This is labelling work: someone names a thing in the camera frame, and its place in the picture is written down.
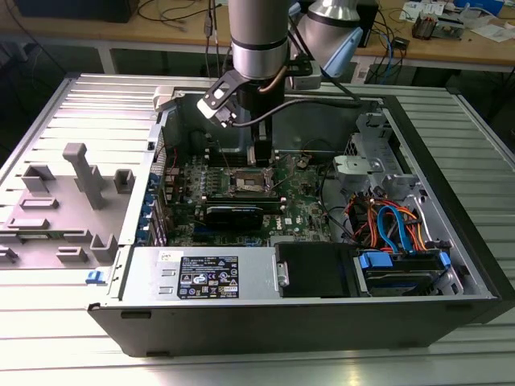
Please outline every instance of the black cable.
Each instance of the black cable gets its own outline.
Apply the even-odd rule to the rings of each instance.
[[[7,78],[7,83],[9,84],[9,87],[10,87],[10,89],[12,90],[12,92],[14,94],[14,98],[16,99],[16,102],[18,102],[19,108],[20,108],[20,110],[22,110],[23,116],[24,117],[29,117],[30,116],[29,111],[23,105],[22,98],[18,94],[18,91],[16,91],[16,87],[14,86],[12,80],[10,79],[9,76],[6,76],[6,78]]]
[[[344,231],[344,233],[352,239],[352,233],[346,227],[344,227],[342,224],[340,224],[333,216],[331,216],[331,213],[329,213],[330,211],[328,211],[328,209],[325,206],[325,202],[323,201],[323,185],[325,184],[325,180],[328,177],[329,169],[331,169],[331,166],[332,166],[332,162],[330,162],[328,164],[328,167],[326,168],[325,173],[323,175],[322,182],[320,183],[320,189],[319,189],[320,206],[322,207],[323,212],[327,213],[328,219],[330,221],[332,221],[334,225],[336,225],[338,228],[340,228],[342,231]]]
[[[6,8],[7,8],[7,12],[9,12],[11,18],[14,20],[14,22],[16,24],[18,24],[18,27],[20,27],[20,29],[25,32],[25,34],[31,38],[31,40],[37,44],[39,46],[39,48],[41,48],[41,50],[43,50],[43,52],[48,56],[48,59],[50,59],[52,62],[54,62],[54,64],[65,74],[67,71],[63,68],[63,66],[61,66],[59,64],[59,62],[54,59],[54,57],[52,55],[50,55],[48,53],[48,51],[45,49],[45,47],[43,47],[36,39],[34,36],[32,36],[32,34],[19,22],[19,20],[16,18],[16,16],[14,16],[14,13],[13,13],[13,10],[9,7],[9,4],[7,4],[7,0],[3,0],[3,2],[6,4]]]
[[[2,143],[0,143],[0,148],[4,149],[7,153],[12,153],[13,150],[8,148],[7,146],[3,145]]]
[[[3,53],[9,58],[9,60],[13,60],[14,61],[14,65],[12,67],[10,67],[10,68],[5,68],[6,66],[3,66],[3,67],[0,66],[0,70],[4,70],[4,68],[5,68],[6,76],[8,76],[8,74],[9,74],[9,72],[10,72],[10,70],[12,68],[16,68],[16,71],[18,71],[18,74],[19,74],[21,79],[36,81],[36,82],[40,83],[41,85],[51,89],[51,92],[54,92],[57,89],[57,86],[51,86],[50,84],[48,84],[44,80],[41,80],[40,78],[38,78],[37,76],[32,76],[32,75],[24,74],[22,72],[22,70],[20,69],[20,66],[21,66],[21,64],[26,64],[29,61],[28,59],[25,60],[25,61],[20,61],[20,60],[18,60],[18,58],[12,56],[9,52],[7,52],[4,49],[4,47],[2,47],[2,46],[0,46],[0,50],[3,51]]]
[[[231,55],[231,51],[233,50],[233,45],[230,44],[227,52],[225,53],[224,63],[222,64],[222,75],[225,74],[229,70],[229,55]]]
[[[216,20],[216,0],[212,0],[212,21],[215,27],[215,48],[216,48],[216,70],[218,71],[218,77],[221,77],[220,73],[220,47],[218,46],[218,22]]]
[[[395,39],[395,34],[393,33],[393,30],[388,27],[386,24],[384,23],[381,23],[381,22],[374,22],[375,24],[378,24],[380,26],[383,26],[385,29],[386,29],[386,37],[389,39],[390,42],[393,41],[393,39]],[[382,34],[383,32],[378,30],[378,29],[372,29],[371,32],[375,33],[375,34]],[[376,78],[375,80],[375,83],[377,83],[377,81],[379,80],[379,78],[383,77],[387,71],[387,68],[385,68],[382,72],[380,72],[380,68],[381,68],[381,65],[383,64],[383,62],[385,61],[385,58],[386,56],[388,55],[388,48],[383,44],[382,40],[379,39],[379,41],[381,42],[382,46],[385,48],[385,54],[383,55],[383,57],[381,58],[381,62],[379,62],[379,64],[376,66],[376,69],[375,70],[371,70],[370,71],[370,77],[365,81],[366,84],[369,84],[370,81],[372,80],[372,78]],[[404,53],[404,55],[402,54],[402,50],[400,48],[398,48],[398,50],[401,52],[401,59],[393,64],[391,67],[390,67],[390,71],[393,70],[394,68],[396,68],[399,64],[402,68],[402,64],[403,64],[403,60],[404,60],[404,56],[406,55],[406,53]],[[393,75],[398,75],[399,72],[401,71],[401,68],[399,68],[396,72],[391,72],[387,77],[391,77]]]
[[[343,107],[343,108],[359,107],[359,106],[355,106],[355,105],[350,105],[349,106],[349,103],[353,103],[353,102],[348,102],[348,101],[336,102],[336,101],[330,101],[330,100],[326,100],[325,101],[323,99],[309,99],[309,98],[306,98],[306,99],[294,99],[292,101],[285,102],[282,105],[279,105],[279,106],[271,109],[269,112],[264,113],[259,118],[253,119],[252,121],[247,121],[247,122],[243,122],[243,123],[231,123],[231,122],[229,122],[229,125],[232,126],[232,127],[249,127],[249,126],[252,126],[252,125],[256,125],[259,122],[264,121],[266,118],[271,117],[272,115],[278,113],[279,111],[284,110],[286,107],[290,107],[292,105],[298,105],[298,104],[301,104],[301,103],[312,103],[312,104],[315,104],[315,105],[326,105],[326,106],[331,106],[331,107]]]
[[[148,16],[145,16],[143,13],[142,13],[142,9],[147,6],[148,4],[150,4],[151,2],[154,2],[155,0],[146,0],[146,2],[144,2],[141,6],[138,7],[138,15],[141,17],[141,18],[144,18],[145,20],[149,20],[151,22],[174,22],[176,20],[183,20],[185,18],[190,18],[191,16],[195,16],[196,14],[203,14],[204,12],[206,12],[208,10],[208,8],[204,9],[204,10],[198,10],[196,12],[192,12],[190,14],[186,14],[184,16],[179,16],[177,18],[167,18],[165,17],[164,15],[169,11],[169,10],[173,10],[173,8],[168,8],[167,10],[164,10],[163,11],[163,17],[162,18],[149,18]]]
[[[323,139],[323,138],[313,138],[313,139],[310,139],[309,141],[307,141],[306,143],[304,143],[304,145],[303,145],[303,147],[302,147],[302,150],[301,150],[301,151],[306,151],[307,146],[308,146],[310,143],[313,143],[313,142],[320,142],[320,143],[323,143],[323,144],[324,144],[325,146],[327,146],[327,147],[329,148],[329,150],[331,150],[333,153],[335,153],[335,152],[336,152],[336,150],[335,150],[335,148],[333,147],[333,145],[332,145],[329,141],[327,141],[327,140],[325,140],[325,139]]]
[[[187,6],[173,6],[172,8],[165,9],[163,12],[161,12],[159,10],[159,7],[158,7],[158,10],[166,18],[166,15],[165,15],[166,13],[171,12],[173,10],[185,10],[185,9],[189,8],[190,6],[193,6],[197,1],[199,1],[199,0],[191,0],[191,2]]]
[[[512,71],[508,75],[508,78],[505,81],[503,81],[503,87],[508,87],[508,82],[510,79],[512,79],[514,72],[515,72],[515,66],[513,66]]]
[[[393,84],[397,84],[397,82],[399,80],[399,76],[401,75],[401,71],[402,71],[402,61],[404,60],[404,55],[403,55],[401,49],[399,49],[399,51],[401,52],[401,65],[399,66],[399,69],[397,70],[397,75],[395,76],[395,80],[393,81]]]
[[[411,22],[414,22],[414,18],[411,17],[411,15],[406,12],[405,10],[403,10],[402,8],[388,8],[388,9],[385,9],[385,10],[390,10],[390,12],[388,13],[388,17],[393,21],[393,22],[396,22],[396,23],[405,23],[406,21],[411,21]],[[398,10],[402,12],[404,12],[406,14],[406,19],[405,20],[396,20],[395,18],[392,18],[392,13],[393,12],[397,12]]]
[[[288,30],[288,38],[290,38],[290,41],[293,43],[293,45],[295,46],[297,52],[299,54],[302,54],[303,53],[303,49],[300,47],[299,45],[299,42],[297,41],[297,39],[294,37],[294,35],[291,33],[290,30]]]
[[[206,38],[206,51],[204,53],[204,58],[206,60],[206,72],[208,73],[208,78],[210,78],[211,74],[209,72],[209,58],[208,58],[209,55],[208,54],[209,54],[209,38]]]
[[[295,35],[297,37],[297,40],[299,41],[300,45],[303,47],[304,53],[306,53],[306,55],[310,58],[310,60],[314,60],[314,56],[311,54],[309,47],[307,46],[306,42],[303,39],[302,34],[300,33],[299,29],[297,28],[297,25],[295,24],[295,21],[293,20],[293,18],[291,16],[289,16],[289,19],[290,19],[291,28],[293,28]],[[351,97],[354,100],[354,104],[355,104],[354,107],[356,107],[356,108],[361,107],[361,105],[362,105],[361,99],[354,92],[351,92],[349,89],[344,87],[340,82],[336,81],[332,76],[327,74],[321,66],[320,66],[320,71],[322,72],[322,75],[324,78],[329,80],[340,91],[344,92],[345,95]]]

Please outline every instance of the floor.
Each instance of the floor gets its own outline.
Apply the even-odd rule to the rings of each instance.
[[[68,72],[102,72],[97,53],[86,47],[46,47],[50,54]],[[28,60],[18,63],[9,60],[0,67],[0,164],[6,160],[30,124],[45,106],[48,98],[60,84],[64,74],[40,50],[26,47]],[[134,75],[203,76],[205,62],[202,54],[163,53],[158,51],[117,50],[115,57],[121,73]],[[0,52],[2,62],[8,60]],[[210,57],[210,67],[215,73],[216,59]],[[350,81],[353,65],[342,76]],[[444,70],[403,68],[399,76],[391,76],[385,84],[454,87],[468,99],[483,117],[488,116],[492,105],[505,101],[504,107],[491,120],[491,126],[512,150],[515,150],[515,88],[511,93],[499,95],[504,79],[499,73],[456,72]]]

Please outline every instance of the motherboard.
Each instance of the motherboard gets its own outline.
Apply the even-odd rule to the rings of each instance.
[[[319,167],[302,154],[265,168],[191,157],[168,168],[164,196],[170,246],[272,246],[330,241],[319,204]]]

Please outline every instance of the wooden tabletop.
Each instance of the wooden tabletop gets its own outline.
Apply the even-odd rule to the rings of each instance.
[[[162,9],[170,6],[189,4],[186,0],[160,0]],[[396,36],[410,41],[407,58],[412,60],[451,61],[476,64],[515,65],[515,39],[496,43],[470,31],[463,33],[460,41],[447,39],[419,40],[411,37],[413,23],[399,22],[398,16],[403,0],[381,0],[381,8],[386,23],[395,31]],[[207,0],[201,0],[185,10],[174,10],[168,17],[179,17],[207,7]],[[61,37],[65,39],[101,39],[118,40],[140,43],[173,43],[205,45],[204,13],[187,18],[184,26],[186,32],[181,32],[160,22],[151,22],[135,14],[128,23],[105,23],[94,21],[53,19],[53,18],[23,18],[16,8],[14,14],[21,24],[33,35],[45,37]],[[154,3],[142,10],[150,18],[158,18]],[[515,10],[501,11],[501,18],[511,18],[515,21]],[[229,45],[229,15],[226,6],[217,9],[219,41],[221,46]],[[502,25],[505,20],[497,20]],[[0,2],[0,35],[22,34],[13,21],[4,2]],[[356,55],[383,56],[385,49],[379,41],[379,35],[373,34],[366,48],[358,48]]]

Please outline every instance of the gray plastic bracket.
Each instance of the gray plastic bracket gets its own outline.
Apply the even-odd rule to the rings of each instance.
[[[116,257],[116,252],[118,250],[118,242],[114,235],[110,235],[107,244],[104,245],[102,240],[100,240],[100,237],[95,235],[91,245],[89,246],[89,249],[93,255],[95,255],[95,258],[98,260],[98,262],[113,263],[114,258]]]
[[[59,247],[56,256],[62,263],[85,263],[88,255],[82,247]]]
[[[0,263],[15,263],[18,258],[11,248],[0,247]]]
[[[86,151],[88,149],[84,143],[68,143],[64,148],[63,158],[72,164],[91,208],[98,211],[102,209],[104,199],[100,193],[101,186],[99,186],[97,178],[92,173],[86,160]]]
[[[22,176],[22,181],[25,183],[28,191],[33,196],[48,195],[48,188],[44,181],[51,181],[56,179],[46,165],[30,165]]]
[[[0,234],[0,243],[2,243],[2,244],[23,244],[23,239],[21,237],[19,237],[16,233],[3,233],[3,234]]]
[[[63,238],[68,243],[88,243],[93,238],[89,229],[77,229],[77,231],[73,229],[73,232],[72,230],[67,230],[66,232],[69,233],[63,234]]]
[[[56,209],[59,203],[54,197],[47,199],[23,199],[19,206],[24,210],[31,209]]]
[[[12,219],[7,225],[15,229],[48,229],[49,226],[47,219]]]
[[[89,169],[91,170],[91,175],[93,177],[93,181],[98,183],[98,186],[99,186],[100,190],[102,191],[102,188],[105,186],[105,181],[102,178],[100,171],[98,170],[98,166],[91,165],[89,167]],[[82,184],[80,183],[79,179],[75,179],[75,184],[77,185],[77,189],[79,189],[79,192],[84,193],[84,189],[82,188]]]
[[[132,193],[134,175],[131,169],[116,170],[113,181],[119,195],[129,195]]]

